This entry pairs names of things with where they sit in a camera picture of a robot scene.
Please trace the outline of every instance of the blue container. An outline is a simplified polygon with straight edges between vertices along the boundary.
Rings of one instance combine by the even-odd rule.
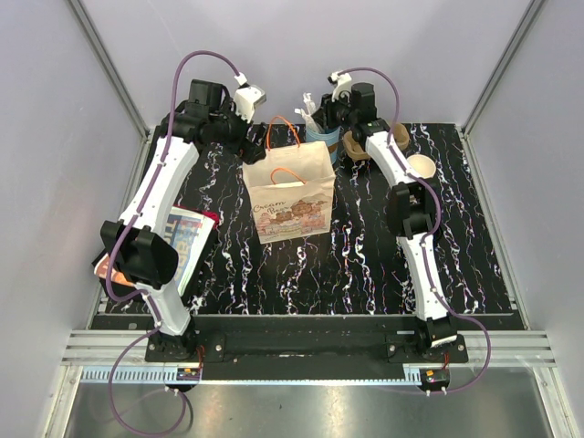
[[[326,134],[319,134],[307,128],[307,143],[311,143],[312,141],[324,141],[327,144],[328,153],[330,153],[330,162],[333,164],[337,160],[337,151],[339,150],[339,136],[340,126]]]

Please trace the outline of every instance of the orange bag handle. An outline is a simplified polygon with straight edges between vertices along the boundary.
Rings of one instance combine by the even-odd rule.
[[[266,145],[267,145],[267,149],[270,151],[272,148],[270,147],[270,131],[272,130],[272,125],[274,124],[274,121],[276,119],[281,119],[282,121],[285,122],[286,125],[288,125],[288,127],[292,130],[292,132],[294,133],[294,137],[296,137],[296,141],[298,143],[298,148],[300,147],[300,138],[298,137],[298,133],[296,132],[296,129],[294,128],[294,125],[292,123],[290,123],[288,120],[284,119],[282,116],[275,116],[271,121],[270,121],[270,126],[267,128],[267,135],[266,135]]]
[[[292,172],[291,170],[287,169],[286,167],[276,167],[272,173],[270,173],[270,180],[272,180],[272,184],[276,184],[276,182],[274,181],[274,173],[276,172],[288,172],[290,173],[292,176],[296,177],[301,183],[306,184],[307,180],[303,180],[302,178],[300,178],[295,172]]]

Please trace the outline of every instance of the gray floor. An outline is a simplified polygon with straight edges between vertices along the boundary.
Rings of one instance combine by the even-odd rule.
[[[454,370],[454,386],[471,377]],[[119,411],[151,385],[118,385]],[[401,388],[400,391],[414,391]],[[528,370],[491,369],[469,391],[446,397],[400,394],[378,387],[204,386],[188,392],[193,424],[183,437],[551,437],[535,379]],[[144,432],[170,426],[180,402],[160,393],[124,419]],[[107,385],[81,384],[67,437],[125,437],[111,420]]]

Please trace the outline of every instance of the paper bag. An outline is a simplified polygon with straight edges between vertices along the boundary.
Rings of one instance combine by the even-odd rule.
[[[255,228],[262,244],[318,235],[330,231],[335,172],[324,141],[270,148],[266,135],[266,158],[244,164],[244,183],[252,204]]]

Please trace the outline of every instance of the magazine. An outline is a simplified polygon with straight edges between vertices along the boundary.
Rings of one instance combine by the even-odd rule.
[[[180,207],[171,209],[163,238],[179,255],[174,281],[181,296],[184,294],[191,276],[193,276],[197,261],[214,225],[213,219],[202,214]],[[110,256],[105,254],[95,266],[93,271],[95,275],[99,278],[105,278],[109,263]],[[134,287],[134,284],[115,268],[112,269],[111,280],[123,286]]]

